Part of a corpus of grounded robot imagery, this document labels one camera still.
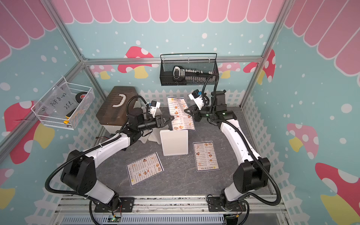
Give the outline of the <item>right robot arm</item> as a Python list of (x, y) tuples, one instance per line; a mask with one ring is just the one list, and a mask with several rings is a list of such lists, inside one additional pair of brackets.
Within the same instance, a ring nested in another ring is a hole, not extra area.
[[(275, 180), (270, 175), (271, 163), (266, 157), (261, 157), (251, 146), (243, 134), (235, 113), (228, 110), (226, 105), (225, 91), (216, 90), (219, 76), (211, 75), (205, 84), (214, 79), (214, 90), (208, 97), (205, 90), (195, 90), (189, 98), (194, 105), (185, 109), (185, 113), (192, 116), (196, 122), (203, 118), (211, 125), (217, 126), (229, 141), (238, 161), (238, 168), (234, 172), (233, 182), (221, 191), (219, 196), (220, 205), (228, 211), (236, 203), (242, 204), (245, 198), (253, 197), (263, 204), (277, 206), (281, 202), (281, 193)], [(271, 183), (275, 189), (276, 199), (265, 200), (254, 191), (264, 188)]]

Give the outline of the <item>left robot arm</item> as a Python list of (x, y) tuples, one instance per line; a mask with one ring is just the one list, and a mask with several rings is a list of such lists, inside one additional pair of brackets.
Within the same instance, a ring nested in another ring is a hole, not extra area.
[[(138, 98), (145, 101), (139, 95), (129, 99), (126, 104), (126, 122), (112, 138), (88, 150), (74, 150), (69, 153), (67, 161), (55, 169), (45, 181), (48, 192), (82, 196), (95, 204), (112, 209), (118, 209), (122, 205), (119, 194), (97, 179), (96, 168), (115, 153), (137, 142), (144, 131), (164, 128), (174, 120), (173, 116), (152, 115), (151, 108), (156, 108), (154, 101), (145, 104), (145, 112), (141, 108), (130, 109), (130, 104)], [(57, 190), (50, 186), (58, 172), (61, 172), (61, 182), (70, 187), (70, 191)]]

